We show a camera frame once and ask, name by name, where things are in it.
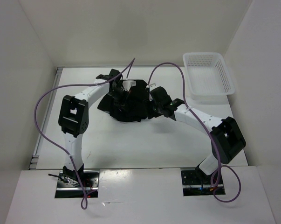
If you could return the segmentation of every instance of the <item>white table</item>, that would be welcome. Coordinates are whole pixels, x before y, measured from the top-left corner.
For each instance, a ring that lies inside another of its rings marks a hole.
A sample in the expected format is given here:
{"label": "white table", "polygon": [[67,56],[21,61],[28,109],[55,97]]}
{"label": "white table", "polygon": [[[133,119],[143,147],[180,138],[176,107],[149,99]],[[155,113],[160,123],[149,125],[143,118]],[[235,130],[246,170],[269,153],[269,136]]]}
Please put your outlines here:
{"label": "white table", "polygon": [[[58,85],[93,83],[99,74],[109,74],[111,67],[63,69]],[[131,79],[148,81],[152,67],[134,67]],[[163,86],[172,99],[182,98],[181,75],[176,68],[158,68],[151,83]],[[58,116],[62,98],[75,95],[84,87],[70,87],[57,91],[46,122],[45,134],[64,146]],[[83,136],[82,159],[85,168],[179,168],[195,167],[211,152],[208,137],[196,129],[164,117],[140,123],[118,122],[97,109],[98,100],[89,110],[89,127]],[[210,115],[232,117],[227,100],[223,97],[215,105],[203,104],[187,98],[188,104]],[[65,153],[46,140],[41,140],[37,154],[37,169],[61,169]],[[241,151],[230,163],[247,166]]]}
{"label": "white table", "polygon": [[[87,210],[80,198],[54,199],[57,170],[22,171],[6,224],[274,224],[256,167],[234,167],[242,192],[232,203],[213,196],[183,196],[179,168],[101,170],[98,198]],[[225,196],[231,199],[238,182],[222,169]]]}

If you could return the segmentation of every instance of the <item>white wall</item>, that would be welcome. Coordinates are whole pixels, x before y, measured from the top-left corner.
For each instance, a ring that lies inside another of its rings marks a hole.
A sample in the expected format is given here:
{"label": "white wall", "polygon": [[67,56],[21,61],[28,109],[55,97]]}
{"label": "white wall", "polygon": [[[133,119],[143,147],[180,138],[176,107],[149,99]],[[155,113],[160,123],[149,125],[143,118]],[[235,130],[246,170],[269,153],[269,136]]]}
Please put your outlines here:
{"label": "white wall", "polygon": [[229,100],[281,224],[281,0],[254,0],[225,55],[236,93]]}
{"label": "white wall", "polygon": [[251,0],[20,0],[56,66],[224,54]]}
{"label": "white wall", "polygon": [[[17,0],[0,0],[0,224],[5,222],[21,169],[37,131],[33,108],[55,69]],[[38,116],[42,120],[47,103]]]}

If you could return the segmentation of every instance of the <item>white tabletop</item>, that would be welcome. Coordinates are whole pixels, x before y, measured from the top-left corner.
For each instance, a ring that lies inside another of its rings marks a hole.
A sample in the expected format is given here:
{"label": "white tabletop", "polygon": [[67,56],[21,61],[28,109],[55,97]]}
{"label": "white tabletop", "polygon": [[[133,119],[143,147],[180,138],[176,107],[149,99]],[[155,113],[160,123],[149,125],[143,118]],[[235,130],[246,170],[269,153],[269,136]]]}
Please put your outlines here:
{"label": "white tabletop", "polygon": [[[87,210],[80,198],[55,199],[57,170],[22,171],[6,224],[274,224],[256,167],[234,168],[242,192],[232,203],[213,196],[183,196],[179,168],[101,170],[98,198]],[[222,169],[227,200],[238,182]]]}
{"label": "white tabletop", "polygon": [[[93,83],[99,74],[109,74],[105,68],[63,69],[58,85]],[[153,68],[132,68],[131,79],[148,81]],[[176,68],[159,68],[151,83],[164,87],[172,99],[182,98],[181,75]],[[51,108],[45,134],[64,146],[58,116],[62,98],[75,95],[84,87],[59,89]],[[180,122],[164,117],[144,120],[140,123],[118,122],[97,109],[98,100],[89,110],[89,127],[83,136],[82,159],[85,168],[179,168],[195,167],[211,152],[208,137]],[[200,103],[187,98],[188,104],[210,115],[226,118],[233,116],[227,97],[214,105]],[[46,140],[38,147],[37,169],[60,169],[65,153]],[[247,161],[241,151],[230,163],[232,166],[246,166]]]}

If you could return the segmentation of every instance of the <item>white basket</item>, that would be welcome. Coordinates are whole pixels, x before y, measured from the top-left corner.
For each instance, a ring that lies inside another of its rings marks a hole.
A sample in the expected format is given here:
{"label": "white basket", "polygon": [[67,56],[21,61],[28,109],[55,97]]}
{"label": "white basket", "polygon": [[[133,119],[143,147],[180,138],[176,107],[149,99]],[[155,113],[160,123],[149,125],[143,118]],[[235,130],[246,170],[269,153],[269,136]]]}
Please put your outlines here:
{"label": "white basket", "polygon": [[206,99],[234,93],[234,85],[221,54],[185,53],[183,60],[191,98]]}

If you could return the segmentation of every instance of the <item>wall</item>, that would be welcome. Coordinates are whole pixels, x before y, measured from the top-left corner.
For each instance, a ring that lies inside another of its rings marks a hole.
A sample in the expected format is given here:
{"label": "wall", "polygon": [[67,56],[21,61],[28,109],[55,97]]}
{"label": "wall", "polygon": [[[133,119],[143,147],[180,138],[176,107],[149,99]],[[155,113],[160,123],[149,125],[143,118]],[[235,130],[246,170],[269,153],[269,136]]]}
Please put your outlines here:
{"label": "wall", "polygon": [[56,66],[224,54],[251,0],[20,0]]}
{"label": "wall", "polygon": [[[33,108],[55,68],[17,0],[0,0],[0,224],[5,222],[20,170],[27,169],[37,131]],[[47,103],[40,107],[41,121]]]}
{"label": "wall", "polygon": [[254,0],[225,55],[236,93],[229,100],[281,224],[281,0]]}

